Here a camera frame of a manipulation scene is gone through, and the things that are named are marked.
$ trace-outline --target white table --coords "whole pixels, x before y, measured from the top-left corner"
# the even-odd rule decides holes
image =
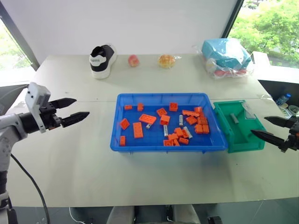
[[[147,57],[155,61],[157,56],[140,57],[145,67],[152,67],[153,76],[156,76],[155,72],[159,72],[163,82],[167,80],[163,75],[177,80],[171,81],[173,86],[165,83],[167,89],[165,92],[184,91],[176,71],[176,66],[183,70],[179,62],[171,70],[164,71],[156,68],[155,64],[146,64],[144,60]],[[185,59],[187,57],[192,61],[191,56],[183,56]],[[124,70],[129,72],[125,73],[121,67],[126,66],[122,62],[127,57],[120,56],[118,59],[120,62],[113,67],[109,79],[104,81],[90,79],[87,66],[85,74],[80,77],[81,82],[70,81],[67,88],[62,90],[60,88],[63,86],[58,80],[55,86],[55,82],[43,74],[50,75],[52,74],[50,71],[55,68],[56,71],[61,71],[60,74],[65,71],[62,80],[71,79],[71,73],[67,72],[66,68],[72,63],[61,64],[58,58],[65,62],[73,62],[72,59],[75,58],[77,59],[75,66],[78,66],[79,59],[85,60],[87,57],[51,56],[44,62],[47,66],[42,65],[38,71],[35,81],[48,87],[54,96],[52,99],[65,96],[80,99],[80,102],[59,110],[57,113],[59,116],[65,117],[78,111],[90,111],[90,115],[84,121],[67,128],[58,128],[44,134],[30,134],[13,148],[14,155],[39,184],[49,207],[220,203],[299,196],[298,152],[288,150],[284,154],[268,143],[262,151],[235,154],[113,152],[109,142],[117,94],[149,92],[150,89],[152,92],[162,92],[161,83],[157,84],[158,87],[153,85],[145,90],[140,89],[141,86],[144,88],[147,86],[141,83],[142,77],[146,80],[144,82],[150,81],[147,78],[150,70],[143,73],[141,67],[136,68],[139,72],[126,68]],[[191,69],[192,72],[185,71],[185,79],[193,80],[189,83],[189,86],[192,86],[189,91],[195,91],[197,88],[197,91],[207,92],[211,98],[219,99],[211,100],[212,102],[226,100],[225,97],[235,98],[238,94],[242,95],[242,98],[247,96],[251,98],[247,99],[248,104],[265,128],[277,136],[287,137],[288,129],[276,127],[263,119],[264,116],[282,114],[272,100],[254,97],[265,92],[254,78],[251,77],[246,81],[241,79],[214,81],[209,79],[199,65],[197,66],[201,72],[196,72],[195,66]],[[224,91],[218,81],[230,85],[231,89]],[[243,89],[238,89],[229,81],[242,86]],[[256,92],[245,91],[253,88]],[[26,111],[22,102],[10,110],[15,113]],[[14,206],[42,205],[30,180],[13,161],[8,172],[7,187]]]

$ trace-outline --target sneaker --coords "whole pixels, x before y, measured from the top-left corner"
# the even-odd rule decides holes
[[[89,56],[89,63],[94,78],[107,78],[110,75],[110,67],[117,57],[116,49],[111,44],[93,49]]]

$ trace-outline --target blue packaged item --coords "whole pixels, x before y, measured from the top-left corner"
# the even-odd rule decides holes
[[[138,103],[144,105],[143,111],[137,111]],[[170,103],[178,103],[177,112],[169,111]],[[124,105],[132,105],[131,110],[124,110]],[[179,127],[179,115],[182,110],[194,111],[194,108],[201,106],[208,120],[210,133],[196,134],[194,125],[189,125],[184,116],[184,126],[186,126],[191,135],[188,145],[180,146],[163,146],[164,137],[163,126],[160,125],[160,117],[157,110],[164,108],[167,115],[170,116],[168,124],[168,134],[174,133],[174,129]],[[155,123],[146,129],[146,123],[142,123],[143,138],[134,138],[133,123],[139,122],[142,114],[157,117]],[[123,130],[120,122],[126,118],[130,126]],[[120,94],[117,97],[113,131],[111,136],[110,147],[118,152],[171,152],[171,151],[194,151],[207,152],[225,150],[228,148],[225,135],[219,128],[218,121],[211,106],[208,96],[204,93],[144,93],[144,94]],[[126,137],[126,146],[120,146],[120,136]]]
[[[251,58],[246,49],[235,38],[220,38],[204,41],[202,54],[208,60],[216,61],[217,70],[247,68]]]

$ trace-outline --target orange lego brick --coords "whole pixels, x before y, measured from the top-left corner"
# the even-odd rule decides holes
[[[202,134],[203,133],[202,125],[195,125],[195,133],[196,134]]]
[[[186,121],[189,123],[189,125],[194,125],[195,123],[197,123],[197,119],[193,116],[187,117]]]
[[[199,117],[199,113],[194,112],[194,111],[182,110],[182,114],[187,115],[187,116]]]
[[[174,129],[174,133],[176,133],[178,135],[178,137],[183,137],[183,131],[180,127],[177,127]]]
[[[180,143],[185,144],[185,145],[188,145],[188,144],[189,144],[189,140],[188,140],[188,139],[179,138],[178,141],[179,141]]]
[[[143,111],[144,105],[142,103],[139,103],[137,106],[137,111]]]
[[[134,138],[136,139],[143,138],[141,122],[133,123],[133,130],[134,130]]]
[[[163,145],[164,146],[173,146],[173,143],[171,140],[163,140]]]
[[[124,118],[124,119],[120,122],[120,126],[121,126],[121,128],[122,128],[123,130],[126,130],[127,127],[130,126],[130,123],[129,123],[129,121],[128,121],[126,118]]]
[[[178,139],[178,135],[173,133],[173,134],[169,134],[168,135],[168,140],[174,140],[174,139]]]
[[[202,113],[202,107],[198,106],[194,108],[194,112],[199,113],[199,115]]]
[[[126,146],[126,137],[124,135],[120,137],[120,146]]]
[[[142,122],[145,122],[145,123],[151,124],[151,125],[154,124],[156,120],[157,120],[156,117],[147,115],[145,113],[143,113],[139,118],[139,121],[142,121]]]
[[[124,105],[125,110],[131,110],[133,107],[132,105]]]
[[[177,103],[170,103],[169,104],[169,111],[178,111],[178,104]]]
[[[178,140],[177,140],[177,139],[174,139],[172,142],[173,142],[173,145],[174,145],[174,146],[179,146],[179,143],[178,143]]]
[[[205,117],[198,117],[197,124],[199,125],[208,125],[207,119]]]
[[[186,130],[182,129],[182,133],[183,133],[183,138],[186,139],[189,137],[188,133],[186,132]]]
[[[161,125],[168,125],[169,121],[170,121],[170,116],[162,115],[161,119],[160,119],[160,124]]]
[[[202,131],[203,131],[203,134],[209,134],[210,133],[209,125],[203,125]]]
[[[158,115],[159,115],[160,117],[162,117],[162,115],[166,115],[166,114],[167,114],[167,112],[166,112],[166,110],[165,110],[164,108],[160,108],[160,109],[158,109],[158,110],[157,110],[157,113],[158,113]]]

